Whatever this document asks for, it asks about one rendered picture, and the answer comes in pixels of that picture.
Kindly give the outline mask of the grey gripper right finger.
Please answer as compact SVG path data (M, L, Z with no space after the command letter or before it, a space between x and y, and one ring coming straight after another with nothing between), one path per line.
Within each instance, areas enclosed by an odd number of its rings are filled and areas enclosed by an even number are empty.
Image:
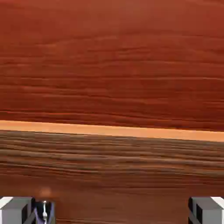
M188 224L224 224L224 196L190 197Z

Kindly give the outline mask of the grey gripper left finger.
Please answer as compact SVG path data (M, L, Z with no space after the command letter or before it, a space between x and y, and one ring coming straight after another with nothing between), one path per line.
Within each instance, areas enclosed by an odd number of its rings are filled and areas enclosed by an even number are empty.
M0 196L0 224L35 224L33 197Z

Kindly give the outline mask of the brown wooden cabinet door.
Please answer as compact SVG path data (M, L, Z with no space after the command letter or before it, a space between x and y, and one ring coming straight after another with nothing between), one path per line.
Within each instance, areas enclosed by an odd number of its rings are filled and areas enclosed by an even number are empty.
M224 0L0 0L0 119L224 131Z
M0 196L56 204L57 224L187 224L224 196L224 142L0 131Z

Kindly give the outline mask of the red-brown wooden cabinet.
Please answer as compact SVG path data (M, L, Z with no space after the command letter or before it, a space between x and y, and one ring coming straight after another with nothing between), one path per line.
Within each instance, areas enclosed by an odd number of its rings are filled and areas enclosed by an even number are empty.
M12 121L2 119L0 119L0 131L224 142L224 131Z

